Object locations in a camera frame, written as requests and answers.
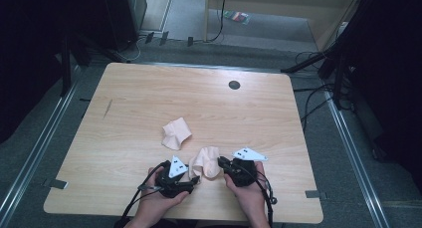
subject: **tabletop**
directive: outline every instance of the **tabletop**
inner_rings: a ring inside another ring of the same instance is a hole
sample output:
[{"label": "tabletop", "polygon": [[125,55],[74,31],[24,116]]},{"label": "tabletop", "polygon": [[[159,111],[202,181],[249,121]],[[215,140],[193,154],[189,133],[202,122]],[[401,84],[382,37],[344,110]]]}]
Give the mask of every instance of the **tabletop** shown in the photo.
[{"label": "tabletop", "polygon": [[[236,81],[240,88],[231,89]],[[183,117],[192,135],[180,150],[161,144],[163,126]],[[317,190],[290,78],[236,70],[111,63],[97,87],[57,179],[48,213],[120,216],[147,175],[173,155],[187,163],[202,147],[220,155],[245,146],[264,161],[278,203],[274,222],[319,223]],[[134,205],[129,215],[134,215]],[[223,172],[203,178],[166,218],[245,221]]]}]

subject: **person's left hand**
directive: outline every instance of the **person's left hand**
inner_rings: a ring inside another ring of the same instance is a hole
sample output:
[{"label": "person's left hand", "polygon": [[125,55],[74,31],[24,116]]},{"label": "person's left hand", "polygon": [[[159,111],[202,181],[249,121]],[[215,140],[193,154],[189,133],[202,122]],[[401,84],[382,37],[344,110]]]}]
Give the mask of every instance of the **person's left hand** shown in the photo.
[{"label": "person's left hand", "polygon": [[[152,171],[152,167],[149,168],[148,174]],[[163,170],[163,167],[158,168],[149,177],[146,182],[147,186],[155,185],[155,177]],[[154,190],[144,190],[141,192],[141,196],[154,192]],[[183,191],[174,198],[166,198],[161,195],[160,192],[147,195],[139,200],[139,206],[133,219],[124,226],[125,228],[146,228],[151,227],[157,223],[161,217],[173,206],[180,204],[189,192]]]}]

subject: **crumpled cloth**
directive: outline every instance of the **crumpled cloth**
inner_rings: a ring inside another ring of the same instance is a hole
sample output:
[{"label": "crumpled cloth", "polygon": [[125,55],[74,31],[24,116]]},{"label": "crumpled cloth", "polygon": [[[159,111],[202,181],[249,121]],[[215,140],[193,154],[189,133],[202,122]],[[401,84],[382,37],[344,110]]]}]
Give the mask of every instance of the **crumpled cloth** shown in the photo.
[{"label": "crumpled cloth", "polygon": [[220,173],[217,158],[220,156],[218,147],[206,146],[199,153],[189,160],[189,178],[199,176],[201,181],[202,174],[208,178],[214,178]]},{"label": "crumpled cloth", "polygon": [[192,135],[183,117],[169,122],[163,129],[165,138],[161,144],[173,150],[180,150],[182,142]]}]

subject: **hand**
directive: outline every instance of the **hand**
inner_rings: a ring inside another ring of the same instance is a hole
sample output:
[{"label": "hand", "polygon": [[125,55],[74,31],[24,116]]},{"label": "hand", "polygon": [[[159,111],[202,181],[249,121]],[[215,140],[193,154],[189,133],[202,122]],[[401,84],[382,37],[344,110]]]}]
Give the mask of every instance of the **hand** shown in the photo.
[{"label": "hand", "polygon": [[[255,166],[257,167],[257,171],[259,171],[258,181],[265,188],[266,184],[264,182],[265,178],[263,177],[263,174],[265,175],[263,163],[261,161],[256,161]],[[226,180],[226,186],[235,193],[239,205],[251,223],[251,226],[253,228],[270,228],[265,215],[264,195],[258,184],[254,182],[249,186],[237,187],[228,174],[224,174],[224,179]]]},{"label": "hand", "polygon": [[[146,181],[146,185],[154,186],[155,177],[163,170],[163,167],[158,168],[151,177]],[[144,190],[141,196],[154,192],[153,190]],[[180,204],[189,192],[183,191],[174,198],[166,198],[161,193],[155,192],[147,195],[139,200],[139,206],[133,219],[124,226],[125,228],[146,228],[151,227],[157,223],[161,217],[171,207]]]}]

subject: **person's right hand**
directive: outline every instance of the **person's right hand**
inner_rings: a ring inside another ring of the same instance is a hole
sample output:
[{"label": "person's right hand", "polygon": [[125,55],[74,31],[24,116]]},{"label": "person's right hand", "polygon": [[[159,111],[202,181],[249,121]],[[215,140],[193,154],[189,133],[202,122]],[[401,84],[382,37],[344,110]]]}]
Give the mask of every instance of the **person's right hand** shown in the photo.
[{"label": "person's right hand", "polygon": [[[256,161],[255,166],[258,170],[258,181],[263,187],[266,187],[263,177],[264,166],[261,161]],[[237,187],[228,174],[224,174],[227,187],[235,193],[240,207],[248,218],[253,228],[269,228],[267,217],[265,215],[265,199],[261,188],[256,182],[249,186]]]}]

